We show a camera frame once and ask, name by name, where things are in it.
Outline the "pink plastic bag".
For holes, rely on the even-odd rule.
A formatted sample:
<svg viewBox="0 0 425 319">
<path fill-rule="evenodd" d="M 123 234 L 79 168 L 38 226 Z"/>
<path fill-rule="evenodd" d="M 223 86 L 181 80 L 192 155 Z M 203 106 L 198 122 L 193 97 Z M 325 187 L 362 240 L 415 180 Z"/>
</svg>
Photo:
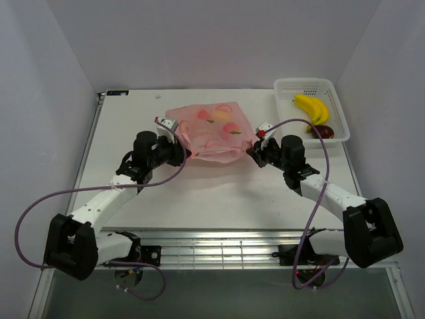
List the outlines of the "pink plastic bag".
<svg viewBox="0 0 425 319">
<path fill-rule="evenodd" d="M 257 141 L 237 102 L 193 104 L 167 110 L 165 116 L 178 121 L 177 133 L 194 160 L 231 163 Z"/>
</svg>

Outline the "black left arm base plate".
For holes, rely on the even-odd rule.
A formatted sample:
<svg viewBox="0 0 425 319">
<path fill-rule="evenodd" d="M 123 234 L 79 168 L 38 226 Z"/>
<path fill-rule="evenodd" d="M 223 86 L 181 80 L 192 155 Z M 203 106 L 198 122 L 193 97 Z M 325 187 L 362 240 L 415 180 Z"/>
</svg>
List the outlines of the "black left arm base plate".
<svg viewBox="0 0 425 319">
<path fill-rule="evenodd" d="M 130 253 L 126 257 L 114 258 L 111 261 L 106 262 L 124 262 L 124 263 L 146 263 L 154 266 L 160 266 L 161 264 L 161 252 L 162 247 L 159 245 L 142 245 L 131 249 Z"/>
</svg>

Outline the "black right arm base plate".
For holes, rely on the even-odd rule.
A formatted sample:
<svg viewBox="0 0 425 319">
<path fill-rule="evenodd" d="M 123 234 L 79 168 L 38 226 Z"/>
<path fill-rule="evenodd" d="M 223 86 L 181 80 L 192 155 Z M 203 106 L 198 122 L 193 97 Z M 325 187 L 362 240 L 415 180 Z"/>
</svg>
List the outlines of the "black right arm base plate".
<svg viewBox="0 0 425 319">
<path fill-rule="evenodd" d="M 273 258 L 279 259 L 281 266 L 292 266 L 295 261 L 296 252 L 298 250 L 298 244 L 289 245 L 283 244 L 278 245 L 278 250 L 272 253 Z M 314 252 L 312 246 L 309 243 L 304 243 L 301 248 L 301 253 L 298 259 L 298 265 L 304 266 L 325 266 L 327 263 L 333 262 L 332 265 L 339 265 L 339 257 L 333 255 L 320 255 Z"/>
</svg>

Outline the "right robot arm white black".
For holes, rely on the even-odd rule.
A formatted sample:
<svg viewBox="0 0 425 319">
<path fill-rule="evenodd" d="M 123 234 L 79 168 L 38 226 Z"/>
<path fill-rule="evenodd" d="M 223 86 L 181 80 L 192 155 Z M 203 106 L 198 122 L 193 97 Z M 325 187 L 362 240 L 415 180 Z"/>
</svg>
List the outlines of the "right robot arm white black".
<svg viewBox="0 0 425 319">
<path fill-rule="evenodd" d="M 402 252 L 404 244 L 388 203 L 379 197 L 365 199 L 329 183 L 305 158 L 301 138 L 288 135 L 277 142 L 257 141 L 247 154 L 259 167 L 271 165 L 283 173 L 289 189 L 318 200 L 320 207 L 343 224 L 340 231 L 310 229 L 298 246 L 281 256 L 286 263 L 315 264 L 322 257 L 347 257 L 367 268 Z"/>
</svg>

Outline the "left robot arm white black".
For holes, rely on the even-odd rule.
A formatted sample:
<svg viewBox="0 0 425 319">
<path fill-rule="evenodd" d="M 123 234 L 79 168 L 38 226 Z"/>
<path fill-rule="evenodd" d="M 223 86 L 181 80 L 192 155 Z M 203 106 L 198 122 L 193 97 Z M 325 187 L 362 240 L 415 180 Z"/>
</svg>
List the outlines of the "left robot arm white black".
<svg viewBox="0 0 425 319">
<path fill-rule="evenodd" d="M 140 239 L 127 231 L 102 234 L 112 216 L 138 195 L 163 164 L 178 167 L 191 152 L 178 141 L 143 131 L 132 151 L 122 159 L 107 188 L 70 215 L 56 215 L 50 222 L 44 262 L 77 280 L 88 278 L 96 266 L 110 261 L 136 264 Z"/>
</svg>

